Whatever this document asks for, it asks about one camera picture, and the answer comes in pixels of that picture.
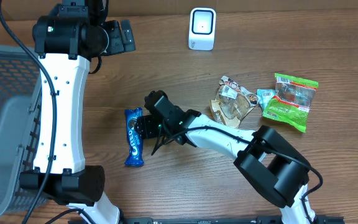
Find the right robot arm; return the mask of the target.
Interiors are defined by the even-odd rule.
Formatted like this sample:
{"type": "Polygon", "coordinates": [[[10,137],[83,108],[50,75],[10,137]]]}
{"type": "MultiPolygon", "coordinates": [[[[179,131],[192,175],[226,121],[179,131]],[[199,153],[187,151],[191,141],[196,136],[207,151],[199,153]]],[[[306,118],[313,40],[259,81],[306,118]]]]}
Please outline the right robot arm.
{"type": "Polygon", "coordinates": [[[230,128],[199,111],[183,111],[162,90],[144,100],[149,114],[137,118],[134,129],[142,139],[157,140],[155,151],[172,141],[215,150],[231,158],[255,191],[280,209],[282,223],[316,222],[308,201],[313,168],[276,130],[230,128]]]}

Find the white barcode scanner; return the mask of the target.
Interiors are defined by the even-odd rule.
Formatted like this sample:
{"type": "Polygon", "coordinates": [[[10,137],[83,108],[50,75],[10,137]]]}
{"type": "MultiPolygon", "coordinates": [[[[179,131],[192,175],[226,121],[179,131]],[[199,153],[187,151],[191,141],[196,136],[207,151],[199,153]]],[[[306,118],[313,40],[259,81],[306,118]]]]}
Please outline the white barcode scanner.
{"type": "Polygon", "coordinates": [[[192,9],[190,12],[188,47],[191,50],[212,50],[215,32],[216,11],[208,7],[192,9]]]}

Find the green haribo gummy bag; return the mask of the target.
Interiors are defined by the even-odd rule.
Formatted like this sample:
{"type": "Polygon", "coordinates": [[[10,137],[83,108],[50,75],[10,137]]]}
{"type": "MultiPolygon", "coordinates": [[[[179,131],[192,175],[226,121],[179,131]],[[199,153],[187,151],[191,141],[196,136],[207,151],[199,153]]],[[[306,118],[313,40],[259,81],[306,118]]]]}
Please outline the green haribo gummy bag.
{"type": "Polygon", "coordinates": [[[290,124],[306,132],[308,115],[319,83],[281,73],[275,74],[275,91],[268,100],[262,116],[290,124]]]}

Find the brown cookie snack bag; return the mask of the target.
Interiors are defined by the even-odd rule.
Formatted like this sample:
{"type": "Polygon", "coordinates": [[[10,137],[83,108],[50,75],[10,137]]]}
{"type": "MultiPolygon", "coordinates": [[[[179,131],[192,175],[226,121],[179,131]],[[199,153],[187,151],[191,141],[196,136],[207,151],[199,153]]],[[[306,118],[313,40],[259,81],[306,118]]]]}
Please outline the brown cookie snack bag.
{"type": "Polygon", "coordinates": [[[210,110],[214,120],[231,128],[238,128],[241,121],[259,104],[260,97],[227,76],[219,80],[210,110]]]}

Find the blue oreo cookie pack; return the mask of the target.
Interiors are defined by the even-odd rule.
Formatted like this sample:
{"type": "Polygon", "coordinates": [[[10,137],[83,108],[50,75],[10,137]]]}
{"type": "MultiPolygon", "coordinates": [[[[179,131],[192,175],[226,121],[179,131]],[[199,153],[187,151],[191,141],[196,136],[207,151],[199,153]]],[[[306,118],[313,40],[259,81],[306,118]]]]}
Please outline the blue oreo cookie pack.
{"type": "Polygon", "coordinates": [[[125,110],[126,116],[126,134],[129,144],[129,155],[125,161],[125,166],[141,167],[144,165],[142,158],[143,140],[139,133],[135,130],[137,118],[142,116],[142,108],[134,110],[125,110]]]}

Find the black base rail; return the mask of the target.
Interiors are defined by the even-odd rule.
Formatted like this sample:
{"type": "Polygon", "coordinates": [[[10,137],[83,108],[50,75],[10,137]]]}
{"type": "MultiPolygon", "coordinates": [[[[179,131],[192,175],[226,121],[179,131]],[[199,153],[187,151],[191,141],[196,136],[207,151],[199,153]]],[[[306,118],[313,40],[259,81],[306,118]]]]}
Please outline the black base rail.
{"type": "MultiPolygon", "coordinates": [[[[282,224],[278,216],[261,216],[256,218],[204,218],[204,219],[152,219],[152,218],[125,218],[127,224],[282,224]]],[[[318,216],[315,223],[345,224],[343,217],[318,216]]]]}

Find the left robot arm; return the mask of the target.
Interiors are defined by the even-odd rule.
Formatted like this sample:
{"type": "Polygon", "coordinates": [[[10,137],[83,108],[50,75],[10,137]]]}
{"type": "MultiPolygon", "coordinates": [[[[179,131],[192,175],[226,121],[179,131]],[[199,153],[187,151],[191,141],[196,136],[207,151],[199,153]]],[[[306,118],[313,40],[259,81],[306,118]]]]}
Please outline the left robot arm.
{"type": "Polygon", "coordinates": [[[65,205],[86,223],[124,223],[104,192],[101,166],[85,162],[83,95],[90,63],[135,50],[130,22],[108,21],[107,1],[63,1],[32,30],[41,77],[40,134],[22,189],[65,205]]]}

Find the grey plastic mesh basket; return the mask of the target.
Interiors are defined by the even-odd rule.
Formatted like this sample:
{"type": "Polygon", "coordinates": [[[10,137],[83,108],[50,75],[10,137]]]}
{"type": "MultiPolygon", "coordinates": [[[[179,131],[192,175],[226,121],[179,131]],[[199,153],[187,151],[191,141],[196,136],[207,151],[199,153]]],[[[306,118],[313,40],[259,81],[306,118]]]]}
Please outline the grey plastic mesh basket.
{"type": "Polygon", "coordinates": [[[20,47],[0,45],[0,216],[28,210],[34,193],[19,186],[37,152],[40,70],[20,47]]]}

